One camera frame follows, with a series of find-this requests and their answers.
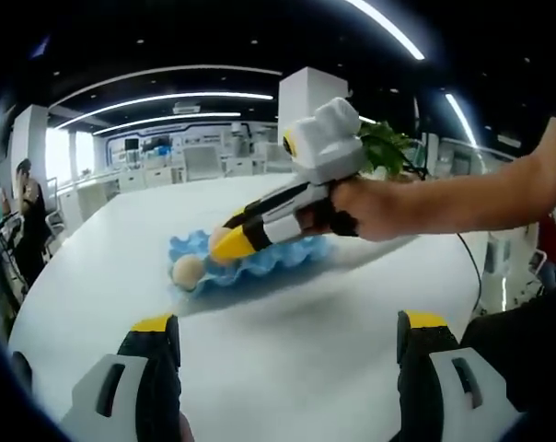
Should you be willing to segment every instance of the black ceiling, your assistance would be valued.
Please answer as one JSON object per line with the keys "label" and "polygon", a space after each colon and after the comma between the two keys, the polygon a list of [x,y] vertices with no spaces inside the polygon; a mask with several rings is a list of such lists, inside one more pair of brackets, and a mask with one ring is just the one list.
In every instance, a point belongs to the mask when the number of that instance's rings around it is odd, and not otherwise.
{"label": "black ceiling", "polygon": [[[344,0],[64,3],[48,7],[37,28],[25,28],[32,29],[26,34],[32,42],[50,38],[44,55],[19,64],[9,77],[21,105],[51,105],[115,76],[188,64],[283,74],[217,69],[151,74],[91,89],[62,106],[86,112],[128,99],[202,90],[277,98],[281,78],[312,66],[347,79],[361,114],[388,120],[405,132],[413,126],[416,97],[430,130],[465,139],[444,99],[446,92],[456,93],[479,142],[497,148],[502,146],[496,142],[498,133],[533,143],[548,96],[556,89],[556,9],[547,2],[368,0],[415,42],[425,55],[420,62]],[[97,117],[120,124],[169,115],[175,101]],[[277,114],[277,100],[206,99],[200,104],[203,111],[241,111],[242,118],[251,120],[272,121]],[[52,116],[50,125],[63,120]],[[83,123],[71,127],[87,129]]]}

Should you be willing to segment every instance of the window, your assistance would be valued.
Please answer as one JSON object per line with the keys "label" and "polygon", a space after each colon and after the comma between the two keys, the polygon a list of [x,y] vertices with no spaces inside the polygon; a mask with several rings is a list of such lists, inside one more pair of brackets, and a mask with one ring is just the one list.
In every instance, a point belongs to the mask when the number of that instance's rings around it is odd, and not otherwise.
{"label": "window", "polygon": [[72,168],[69,162],[69,133],[67,131],[47,129],[45,168],[47,169],[47,180],[57,178],[58,185],[72,180]]}
{"label": "window", "polygon": [[87,132],[75,133],[75,162],[77,176],[84,175],[84,171],[94,172],[94,137]]}

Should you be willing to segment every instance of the led light strip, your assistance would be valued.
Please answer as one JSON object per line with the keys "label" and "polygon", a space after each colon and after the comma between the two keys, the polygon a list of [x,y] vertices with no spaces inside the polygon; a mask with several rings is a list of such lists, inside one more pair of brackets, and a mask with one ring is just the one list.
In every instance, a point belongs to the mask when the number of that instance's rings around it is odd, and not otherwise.
{"label": "led light strip", "polygon": [[79,122],[80,120],[84,120],[87,117],[91,117],[93,115],[97,115],[102,112],[108,112],[108,111],[113,111],[115,109],[124,108],[125,106],[132,106],[133,104],[146,103],[149,101],[158,101],[161,99],[193,99],[198,97],[218,97],[218,98],[222,97],[222,98],[232,98],[232,99],[264,99],[264,100],[273,99],[272,95],[248,94],[244,92],[189,92],[184,94],[157,95],[154,97],[145,97],[144,99],[132,99],[130,101],[124,101],[123,103],[107,106],[106,108],[93,110],[89,113],[85,113],[84,115],[80,115],[79,117],[75,117],[72,120],[63,122],[60,125],[58,125],[55,129],[63,129],[65,126],[68,126],[73,122]]}
{"label": "led light strip", "polygon": [[474,148],[474,153],[479,158],[479,161],[481,162],[482,173],[483,174],[487,173],[489,170],[487,169],[487,166],[484,164],[484,158],[482,157],[481,150],[477,145],[477,140],[474,138],[474,133],[472,132],[472,129],[470,129],[469,121],[466,119],[464,112],[462,111],[460,106],[458,106],[458,102],[456,101],[456,99],[452,94],[446,94],[446,99],[448,103],[450,103],[450,106],[452,106],[454,113],[458,116],[458,119],[460,120],[460,123],[464,128],[464,132],[466,133],[466,136],[469,139],[469,143]]}
{"label": "led light strip", "polygon": [[415,60],[424,60],[425,56],[422,52],[417,49],[417,46],[409,40],[409,38],[403,34],[395,24],[388,18],[383,16],[380,12],[370,6],[364,0],[345,0],[350,5],[353,5],[364,12],[367,16],[372,18],[376,23],[382,26],[390,35],[392,35],[397,41],[402,44],[407,51],[411,53]]}
{"label": "led light strip", "polygon": [[106,132],[116,131],[125,127],[136,126],[137,124],[146,124],[148,122],[165,122],[167,120],[184,120],[189,118],[217,118],[217,117],[240,117],[239,112],[208,112],[208,113],[187,113],[186,115],[169,115],[168,117],[149,118],[147,120],[139,120],[138,122],[126,122],[118,126],[112,126],[108,129],[94,132],[92,135],[105,134]]}
{"label": "led light strip", "polygon": [[450,106],[452,106],[452,109],[454,110],[454,113],[456,114],[456,116],[460,120],[460,123],[462,124],[462,127],[464,128],[464,132],[466,133],[466,136],[469,139],[469,142],[473,146],[476,147],[477,146],[477,140],[474,139],[474,134],[472,133],[472,129],[470,129],[469,122],[466,119],[466,117],[464,116],[464,112],[462,111],[460,106],[458,106],[458,102],[456,101],[456,99],[454,98],[454,96],[452,94],[446,94],[446,99],[447,99],[448,103],[450,103]]}
{"label": "led light strip", "polygon": [[279,71],[271,71],[268,69],[260,69],[258,67],[246,67],[246,66],[233,66],[230,64],[186,64],[180,66],[167,66],[167,67],[157,67],[155,69],[147,69],[144,71],[137,71],[131,72],[129,74],[124,74],[122,76],[114,76],[104,81],[99,81],[98,83],[94,83],[92,85],[82,87],[78,89],[76,92],[73,92],[61,99],[58,99],[53,104],[49,106],[53,108],[58,104],[63,103],[73,97],[76,97],[84,92],[88,92],[89,90],[95,89],[97,87],[105,86],[110,83],[116,83],[117,81],[126,80],[128,78],[136,78],[138,76],[150,76],[152,74],[160,74],[162,72],[176,72],[176,71],[190,71],[190,70],[201,70],[201,69],[219,69],[219,70],[228,70],[228,71],[240,71],[240,72],[255,72],[257,74],[268,74],[271,76],[282,76],[282,72]]}
{"label": "led light strip", "polygon": [[362,115],[360,115],[360,120],[362,122],[369,122],[370,124],[376,124],[374,120],[370,120],[369,118],[363,117]]}

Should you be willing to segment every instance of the woman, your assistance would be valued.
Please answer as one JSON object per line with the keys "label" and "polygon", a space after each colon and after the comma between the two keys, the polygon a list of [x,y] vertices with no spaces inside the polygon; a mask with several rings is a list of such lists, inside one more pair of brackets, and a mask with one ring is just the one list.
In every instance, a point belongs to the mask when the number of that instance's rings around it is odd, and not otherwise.
{"label": "woman", "polygon": [[546,290],[556,288],[556,220],[546,214],[539,220],[538,249],[546,253],[546,261],[538,271],[538,278]]}
{"label": "woman", "polygon": [[51,231],[45,223],[45,202],[41,186],[30,176],[30,161],[24,159],[17,166],[17,208],[24,218],[22,239],[14,250],[18,269],[29,287],[33,285],[45,261],[42,252]]}

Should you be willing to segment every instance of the green plant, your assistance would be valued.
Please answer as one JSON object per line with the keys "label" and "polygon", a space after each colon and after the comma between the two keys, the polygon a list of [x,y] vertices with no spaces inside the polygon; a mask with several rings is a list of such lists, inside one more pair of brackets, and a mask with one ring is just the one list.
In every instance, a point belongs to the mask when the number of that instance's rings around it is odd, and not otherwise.
{"label": "green plant", "polygon": [[403,170],[403,151],[411,147],[411,139],[396,133],[388,122],[363,123],[358,133],[364,146],[368,162],[363,171],[372,172],[383,166],[390,177]]}

